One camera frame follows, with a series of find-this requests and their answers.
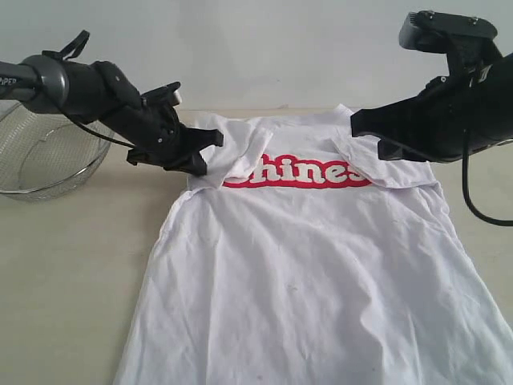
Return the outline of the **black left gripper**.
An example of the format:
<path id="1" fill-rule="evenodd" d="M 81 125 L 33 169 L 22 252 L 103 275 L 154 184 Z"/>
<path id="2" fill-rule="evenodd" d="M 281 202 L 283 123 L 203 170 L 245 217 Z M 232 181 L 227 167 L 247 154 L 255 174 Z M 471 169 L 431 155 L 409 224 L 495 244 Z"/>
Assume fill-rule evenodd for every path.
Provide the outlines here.
<path id="1" fill-rule="evenodd" d="M 205 176 L 208 171 L 200 151 L 224 145 L 219 130 L 186 128 L 175 107 L 164 105 L 120 108 L 115 113 L 115 131 L 133 146 L 127 154 L 129 164 L 155 165 L 193 176 Z"/>

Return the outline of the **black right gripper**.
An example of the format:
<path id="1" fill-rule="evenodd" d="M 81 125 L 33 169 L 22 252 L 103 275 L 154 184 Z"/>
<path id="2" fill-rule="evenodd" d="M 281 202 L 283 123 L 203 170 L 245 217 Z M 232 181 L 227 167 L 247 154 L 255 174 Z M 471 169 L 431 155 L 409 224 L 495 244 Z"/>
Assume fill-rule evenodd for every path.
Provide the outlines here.
<path id="1" fill-rule="evenodd" d="M 425 119 L 427 128 L 422 131 Z M 450 163 L 512 138 L 512 55 L 478 67 L 429 104 L 425 96 L 350 116 L 352 137 L 376 136 L 380 160 Z M 426 158 L 386 140 L 420 140 Z"/>

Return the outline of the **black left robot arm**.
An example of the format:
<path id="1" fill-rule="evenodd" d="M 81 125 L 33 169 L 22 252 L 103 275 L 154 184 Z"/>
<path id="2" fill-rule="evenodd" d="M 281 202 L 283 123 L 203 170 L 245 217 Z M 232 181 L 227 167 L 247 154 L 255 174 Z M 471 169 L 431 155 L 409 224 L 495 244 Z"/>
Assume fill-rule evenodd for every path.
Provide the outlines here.
<path id="1" fill-rule="evenodd" d="M 200 154 L 224 143 L 216 130 L 180 122 L 180 83 L 140 93 L 114 63 L 82 64 L 49 55 L 1 64 L 1 97 L 17 100 L 36 114 L 60 114 L 77 127 L 100 122 L 123 137 L 127 162 L 203 176 L 208 166 Z"/>

